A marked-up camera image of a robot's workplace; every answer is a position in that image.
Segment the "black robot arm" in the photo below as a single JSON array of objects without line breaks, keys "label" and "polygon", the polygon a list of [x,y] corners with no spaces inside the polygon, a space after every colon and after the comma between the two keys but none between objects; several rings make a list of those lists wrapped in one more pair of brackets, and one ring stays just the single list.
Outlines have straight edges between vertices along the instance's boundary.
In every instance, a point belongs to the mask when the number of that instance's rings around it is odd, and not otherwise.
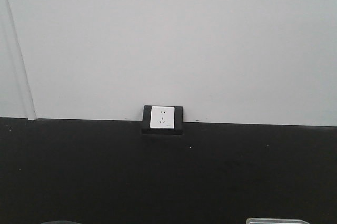
[{"label": "black robot arm", "polygon": [[42,224],[79,224],[79,223],[68,220],[58,220],[58,221],[43,222]]}]

